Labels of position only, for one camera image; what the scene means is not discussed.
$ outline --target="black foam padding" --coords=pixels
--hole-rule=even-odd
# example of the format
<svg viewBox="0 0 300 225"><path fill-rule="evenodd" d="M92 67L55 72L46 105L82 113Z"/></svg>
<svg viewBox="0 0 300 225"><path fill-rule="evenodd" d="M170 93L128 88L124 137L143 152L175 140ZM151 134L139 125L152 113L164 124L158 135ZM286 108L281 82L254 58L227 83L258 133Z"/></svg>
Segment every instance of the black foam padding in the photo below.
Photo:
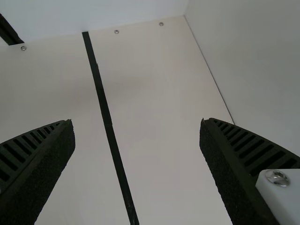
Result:
<svg viewBox="0 0 300 225"><path fill-rule="evenodd" d="M73 154L75 135L71 120L48 126L55 124L58 126L34 150L35 156L22 171L17 170L18 176L1 192L0 225L33 225Z"/></svg>
<svg viewBox="0 0 300 225"><path fill-rule="evenodd" d="M214 120L202 120L200 148L232 223L279 225L256 189L253 177L236 157L232 145L224 138Z"/></svg>

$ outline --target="white panel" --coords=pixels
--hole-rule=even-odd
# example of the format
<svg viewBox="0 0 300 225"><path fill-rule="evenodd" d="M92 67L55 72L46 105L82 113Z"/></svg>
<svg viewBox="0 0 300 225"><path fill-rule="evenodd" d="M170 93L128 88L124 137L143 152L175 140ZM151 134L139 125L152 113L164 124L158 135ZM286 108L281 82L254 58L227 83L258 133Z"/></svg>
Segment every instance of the white panel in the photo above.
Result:
<svg viewBox="0 0 300 225"><path fill-rule="evenodd" d="M1 0L25 41L183 15L188 0Z"/></svg>
<svg viewBox="0 0 300 225"><path fill-rule="evenodd" d="M300 155L300 2L191 0L186 18L238 126Z"/></svg>
<svg viewBox="0 0 300 225"><path fill-rule="evenodd" d="M199 148L203 117L230 121L184 17L90 32L140 223L229 225Z"/></svg>
<svg viewBox="0 0 300 225"><path fill-rule="evenodd" d="M129 224L81 34L0 48L0 143L72 119L76 149L36 225Z"/></svg>

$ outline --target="black strip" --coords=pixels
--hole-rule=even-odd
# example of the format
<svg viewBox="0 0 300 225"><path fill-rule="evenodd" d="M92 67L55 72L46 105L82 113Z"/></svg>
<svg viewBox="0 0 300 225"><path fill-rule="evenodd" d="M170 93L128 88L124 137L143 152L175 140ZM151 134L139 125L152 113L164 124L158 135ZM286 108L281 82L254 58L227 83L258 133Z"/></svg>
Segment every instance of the black strip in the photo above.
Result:
<svg viewBox="0 0 300 225"><path fill-rule="evenodd" d="M94 77L94 82L95 82L95 86L96 86L98 100L100 103L100 109L101 109L101 114L102 114L102 118L103 118L103 122L104 122L104 126L105 126L105 131L106 131L109 147L111 149L112 159L113 159L114 167L117 172L117 176L118 176L119 184L120 184L121 191L123 194L129 221L130 221L131 225L139 225L140 223L137 218L135 206L134 206L132 196L130 193L128 181L126 178L125 170L123 167L121 155L120 155L118 144L117 144L117 140L114 135L112 118L109 113L109 108L108 108L107 100L105 97L105 92L104 92L98 64L96 62L94 50L92 47L92 43L90 40L90 36L89 36L88 32L83 32L82 36L84 39L86 52L89 57L90 68L92 70L92 74Z"/></svg>
<svg viewBox="0 0 300 225"><path fill-rule="evenodd" d="M8 45L16 45L24 43L15 32L14 28L7 22L7 20L0 14L0 37Z"/></svg>

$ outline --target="rivet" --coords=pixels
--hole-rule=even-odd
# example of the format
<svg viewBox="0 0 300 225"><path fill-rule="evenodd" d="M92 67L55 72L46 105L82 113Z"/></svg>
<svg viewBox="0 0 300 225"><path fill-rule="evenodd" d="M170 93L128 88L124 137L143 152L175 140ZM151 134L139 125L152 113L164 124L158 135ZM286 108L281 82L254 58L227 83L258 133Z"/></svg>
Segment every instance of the rivet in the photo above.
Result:
<svg viewBox="0 0 300 225"><path fill-rule="evenodd" d="M290 185L289 178L279 170L268 170L265 174L268 181L281 187Z"/></svg>

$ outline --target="white enclosure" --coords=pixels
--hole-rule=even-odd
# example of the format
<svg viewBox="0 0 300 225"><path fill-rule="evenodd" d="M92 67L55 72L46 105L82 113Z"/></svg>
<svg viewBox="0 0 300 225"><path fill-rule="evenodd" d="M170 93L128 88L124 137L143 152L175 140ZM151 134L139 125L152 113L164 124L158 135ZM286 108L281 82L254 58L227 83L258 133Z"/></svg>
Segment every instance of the white enclosure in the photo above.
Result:
<svg viewBox="0 0 300 225"><path fill-rule="evenodd" d="M185 18L160 21L90 32L138 218L230 225L199 148L230 115ZM81 34L26 46L0 47L0 142L61 119L76 139L36 225L129 224Z"/></svg>
<svg viewBox="0 0 300 225"><path fill-rule="evenodd" d="M186 18L236 125L300 155L300 2L191 0Z"/></svg>

